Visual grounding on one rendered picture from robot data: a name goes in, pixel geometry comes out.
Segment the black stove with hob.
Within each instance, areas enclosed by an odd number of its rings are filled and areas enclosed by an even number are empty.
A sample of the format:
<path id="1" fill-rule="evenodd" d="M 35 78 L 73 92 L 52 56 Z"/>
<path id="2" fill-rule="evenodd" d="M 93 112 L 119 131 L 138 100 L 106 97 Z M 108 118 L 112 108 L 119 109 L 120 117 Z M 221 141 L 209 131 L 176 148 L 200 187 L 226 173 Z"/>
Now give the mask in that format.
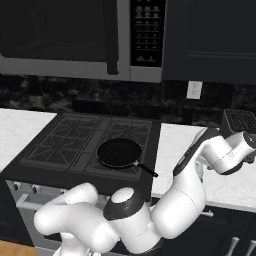
<path id="1" fill-rule="evenodd" d="M 79 184 L 93 184 L 102 209 L 107 197 L 123 187 L 140 191 L 151 199 L 153 177 L 137 166 L 110 169 L 97 159 L 98 146 L 112 138 L 128 138 L 142 147 L 140 161 L 155 167 L 161 124 L 145 119 L 85 114 L 57 115 L 2 171 L 15 204 L 22 194 L 30 201 L 45 204 Z M 17 191 L 13 183 L 19 184 Z M 40 191 L 32 192 L 31 186 Z M 43 236 L 33 227 L 35 212 L 17 208 L 27 227 L 38 256 L 52 256 L 61 245 L 58 234 Z"/>

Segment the black frying pan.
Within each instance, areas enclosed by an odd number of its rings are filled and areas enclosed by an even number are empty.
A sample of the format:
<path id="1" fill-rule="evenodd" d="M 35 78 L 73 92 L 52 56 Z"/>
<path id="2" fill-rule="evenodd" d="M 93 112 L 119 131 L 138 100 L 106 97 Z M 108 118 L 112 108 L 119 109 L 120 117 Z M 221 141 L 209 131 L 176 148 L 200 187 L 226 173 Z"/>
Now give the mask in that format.
<path id="1" fill-rule="evenodd" d="M 140 162 L 142 147 L 139 143 L 128 138 L 114 138 L 103 142 L 97 149 L 98 160 L 113 169 L 137 166 L 157 178 L 158 174 Z"/>

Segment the grey microwave oven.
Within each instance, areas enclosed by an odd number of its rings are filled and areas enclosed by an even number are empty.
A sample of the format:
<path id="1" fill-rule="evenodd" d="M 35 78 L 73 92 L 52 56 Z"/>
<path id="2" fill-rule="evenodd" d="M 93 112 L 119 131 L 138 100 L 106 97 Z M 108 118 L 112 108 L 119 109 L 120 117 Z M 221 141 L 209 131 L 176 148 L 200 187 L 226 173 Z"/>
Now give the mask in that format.
<path id="1" fill-rule="evenodd" d="M 130 57 L 130 0 L 117 0 L 119 60 L 117 75 L 105 62 L 5 58 L 0 54 L 0 73 L 159 83 L 161 67 L 137 67 Z"/>

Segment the black toaster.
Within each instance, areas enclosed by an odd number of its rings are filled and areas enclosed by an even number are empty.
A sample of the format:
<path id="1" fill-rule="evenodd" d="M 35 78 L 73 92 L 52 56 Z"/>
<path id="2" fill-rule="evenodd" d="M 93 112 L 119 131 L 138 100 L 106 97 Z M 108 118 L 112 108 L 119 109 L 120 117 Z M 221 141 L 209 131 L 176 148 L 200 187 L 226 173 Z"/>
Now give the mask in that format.
<path id="1" fill-rule="evenodd" d="M 220 134 L 228 138 L 233 134 L 246 131 L 256 142 L 256 117 L 250 111 L 225 109 L 223 111 Z"/>

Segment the dark base cupboard door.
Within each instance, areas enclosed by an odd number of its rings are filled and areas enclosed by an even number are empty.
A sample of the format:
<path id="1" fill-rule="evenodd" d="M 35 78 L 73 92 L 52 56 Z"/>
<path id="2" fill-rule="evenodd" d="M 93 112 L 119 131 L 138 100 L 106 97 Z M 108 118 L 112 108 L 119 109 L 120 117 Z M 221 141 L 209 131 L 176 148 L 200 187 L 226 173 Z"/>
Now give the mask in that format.
<path id="1" fill-rule="evenodd" d="M 240 240 L 232 256 L 244 256 L 241 249 L 247 231 L 247 228 L 199 221 L 177 238 L 165 240 L 157 256 L 226 256 L 233 237 Z"/>

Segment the dark base cupboard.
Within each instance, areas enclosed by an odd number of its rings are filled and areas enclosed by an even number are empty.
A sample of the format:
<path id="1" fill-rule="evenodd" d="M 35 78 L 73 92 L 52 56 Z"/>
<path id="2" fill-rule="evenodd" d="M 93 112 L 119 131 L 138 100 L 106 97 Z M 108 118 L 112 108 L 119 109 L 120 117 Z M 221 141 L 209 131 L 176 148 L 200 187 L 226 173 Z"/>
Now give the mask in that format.
<path id="1" fill-rule="evenodd" d="M 6 181 L 0 176 L 0 240 L 33 247 Z"/>

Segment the white wall socket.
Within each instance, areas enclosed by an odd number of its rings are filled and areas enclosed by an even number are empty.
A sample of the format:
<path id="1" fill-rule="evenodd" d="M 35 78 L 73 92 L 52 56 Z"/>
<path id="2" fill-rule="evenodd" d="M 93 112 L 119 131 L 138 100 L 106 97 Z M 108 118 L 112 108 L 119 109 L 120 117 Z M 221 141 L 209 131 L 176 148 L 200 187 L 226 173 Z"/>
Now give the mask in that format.
<path id="1" fill-rule="evenodd" d="M 202 81 L 189 81 L 186 98 L 199 100 L 201 97 L 202 86 Z"/>

